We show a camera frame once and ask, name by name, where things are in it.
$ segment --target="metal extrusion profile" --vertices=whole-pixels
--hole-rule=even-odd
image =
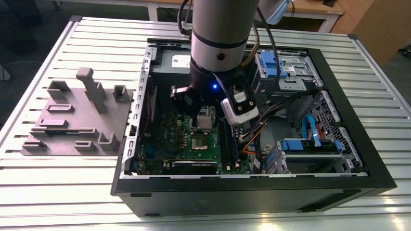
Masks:
[[[268,45],[260,30],[262,44]],[[83,17],[69,23],[40,71],[0,132],[0,227],[36,230],[155,229],[169,230],[284,229],[408,230],[411,226],[411,120],[402,102],[372,58],[347,35],[274,30],[278,46],[319,48],[339,80],[398,188],[380,196],[356,199],[339,207],[308,214],[252,214],[205,217],[139,218],[117,197],[109,195],[113,157],[25,157],[19,150],[45,105],[51,79],[76,86],[79,66],[92,65],[104,87],[136,89],[147,38],[180,39],[175,23]],[[254,44],[251,33],[248,44]]]

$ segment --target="open computer tower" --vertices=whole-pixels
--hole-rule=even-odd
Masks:
[[[256,101],[268,107],[316,91],[271,117],[244,152],[250,123],[216,121],[205,106],[193,124],[173,107],[171,87],[188,82],[189,43],[149,41],[111,192],[137,216],[324,211],[396,187],[320,50],[280,47],[278,53],[278,81],[268,47],[244,70]]]

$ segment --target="black cable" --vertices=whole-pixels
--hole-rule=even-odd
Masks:
[[[267,111],[263,113],[263,115],[259,117],[255,126],[244,134],[243,138],[246,139],[247,137],[250,137],[250,135],[252,135],[255,132],[258,132],[262,129],[262,127],[266,125],[268,118],[271,116],[274,116],[278,111],[280,111],[284,108],[287,108],[290,106],[290,104],[296,99],[299,99],[300,97],[308,96],[308,95],[315,95],[319,91],[320,91],[319,89],[314,89],[314,90],[308,90],[308,91],[304,91],[304,92],[295,93],[292,96],[287,97],[283,101],[280,101],[276,104],[274,104],[267,109]]]
[[[189,16],[189,12],[191,12],[191,6],[192,6],[192,0],[189,0],[189,6],[188,6],[188,10],[187,10],[187,14],[185,14],[185,19],[184,22],[188,22],[188,16]]]
[[[11,75],[11,77],[9,77],[9,79],[8,80],[5,80],[5,74],[4,74],[4,66],[0,64],[0,66],[1,66],[1,78],[3,78],[3,81],[7,83],[7,84],[9,84],[9,83],[12,83],[13,82],[13,80],[15,80],[15,78],[13,78],[13,76]]]
[[[184,0],[183,3],[181,3],[181,6],[179,8],[179,12],[177,12],[177,24],[179,24],[179,30],[180,30],[180,33],[183,35],[188,35],[189,36],[189,32],[183,28],[183,25],[181,25],[181,12],[183,12],[183,9],[184,9],[184,6],[187,4],[188,0]]]
[[[263,16],[263,13],[262,13],[262,10],[259,9],[259,7],[256,8],[256,12],[258,12],[258,14],[259,14],[259,17],[260,17],[260,19],[262,19],[262,22],[263,22],[263,24],[264,24],[264,27],[266,27],[266,30],[267,30],[267,33],[268,33],[268,38],[270,38],[270,42],[271,42],[271,45],[272,45],[272,52],[274,52],[274,57],[275,57],[276,75],[275,75],[275,81],[274,81],[272,90],[271,90],[271,92],[268,93],[268,99],[270,99],[272,93],[275,92],[275,88],[276,88],[276,86],[278,86],[278,82],[279,82],[279,80],[280,80],[280,62],[279,62],[279,58],[278,58],[276,45],[275,45],[275,40],[274,40],[274,37],[272,37],[272,33],[271,33],[271,30],[270,30],[270,27],[268,27],[266,18],[264,18],[264,16]]]
[[[294,4],[292,0],[291,0],[291,4],[292,4],[291,18],[294,18],[294,15],[295,15],[295,4]]]
[[[259,33],[258,33],[258,27],[256,27],[256,23],[252,22],[252,29],[255,31],[255,34],[256,34],[256,42],[259,43]]]

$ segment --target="blue plastic clip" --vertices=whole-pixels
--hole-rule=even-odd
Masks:
[[[278,62],[278,60],[275,60],[275,56],[272,52],[264,51],[260,53],[260,60],[262,60],[262,64],[264,66],[266,69],[266,73],[267,73],[267,78],[275,78],[276,77],[276,66],[275,66],[275,62]],[[280,65],[280,78],[287,78],[288,74],[283,69],[283,62],[279,61],[279,65]]]
[[[311,137],[314,138],[315,146],[320,147],[322,142],[320,142],[320,139],[319,139],[318,130],[315,128],[315,120],[314,120],[314,117],[310,116],[310,115],[304,116],[304,118],[303,118],[303,128],[302,128],[303,138],[304,139],[308,138],[308,136],[307,136],[307,121],[310,122],[310,126],[311,126]]]

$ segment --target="dark floor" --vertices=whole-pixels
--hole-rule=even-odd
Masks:
[[[36,4],[44,19],[41,25],[31,28],[37,42],[37,49],[31,54],[13,55],[0,43],[1,64],[9,64],[17,61],[43,62],[72,15],[148,20],[148,12],[144,7],[64,2],[63,10],[56,12],[51,1],[39,0]],[[7,15],[7,10],[4,2],[1,1],[1,16]],[[159,9],[159,20],[173,22],[176,20],[176,9]],[[5,68],[15,80],[9,84],[0,81],[0,128],[36,75],[39,67],[40,64],[36,63],[19,63]],[[406,100],[411,103],[411,59],[404,58],[402,54],[398,53],[383,70]]]

